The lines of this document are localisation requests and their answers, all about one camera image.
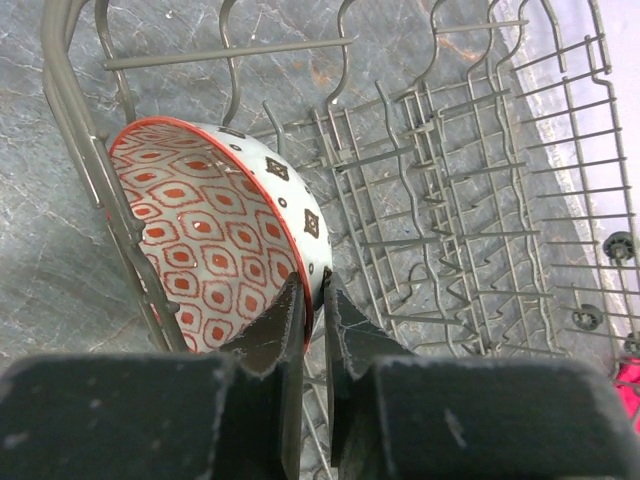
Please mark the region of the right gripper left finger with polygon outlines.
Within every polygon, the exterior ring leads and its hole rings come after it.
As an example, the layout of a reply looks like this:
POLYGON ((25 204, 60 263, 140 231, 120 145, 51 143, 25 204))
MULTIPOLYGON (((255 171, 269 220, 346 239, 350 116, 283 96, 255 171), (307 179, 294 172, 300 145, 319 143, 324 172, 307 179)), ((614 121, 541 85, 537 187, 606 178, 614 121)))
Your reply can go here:
POLYGON ((305 295, 292 273, 271 305, 222 347, 237 369, 218 430, 216 479, 300 475, 305 295))

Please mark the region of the grey wire dish rack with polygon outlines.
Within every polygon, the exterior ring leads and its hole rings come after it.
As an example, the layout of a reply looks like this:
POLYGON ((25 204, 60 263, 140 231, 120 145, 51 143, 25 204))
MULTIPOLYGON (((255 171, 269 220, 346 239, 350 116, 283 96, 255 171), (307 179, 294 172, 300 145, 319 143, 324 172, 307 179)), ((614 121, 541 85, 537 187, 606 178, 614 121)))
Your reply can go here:
POLYGON ((259 114, 331 229, 335 265, 417 353, 639 357, 632 203, 600 1, 191 2, 216 23, 225 125, 297 52, 259 114))

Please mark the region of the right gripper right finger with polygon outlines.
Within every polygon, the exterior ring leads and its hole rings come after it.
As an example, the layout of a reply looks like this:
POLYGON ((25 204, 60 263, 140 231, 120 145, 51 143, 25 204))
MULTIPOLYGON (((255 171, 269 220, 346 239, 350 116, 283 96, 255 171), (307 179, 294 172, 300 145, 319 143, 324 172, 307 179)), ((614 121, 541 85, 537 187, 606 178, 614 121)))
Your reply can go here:
POLYGON ((341 479, 389 479, 376 379, 379 357, 413 353, 352 300, 343 280, 323 280, 330 463, 341 479))

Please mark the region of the red diamond pattern bowl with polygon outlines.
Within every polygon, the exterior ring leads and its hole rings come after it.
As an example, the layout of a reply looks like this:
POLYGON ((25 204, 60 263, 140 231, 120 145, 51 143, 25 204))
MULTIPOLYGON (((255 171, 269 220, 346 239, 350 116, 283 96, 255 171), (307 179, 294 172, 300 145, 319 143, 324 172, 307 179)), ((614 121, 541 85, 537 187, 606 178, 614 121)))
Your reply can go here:
POLYGON ((313 325, 333 266, 331 240, 310 188, 285 158, 247 133, 164 116, 129 124, 110 156, 190 351, 230 341, 292 272, 313 325))

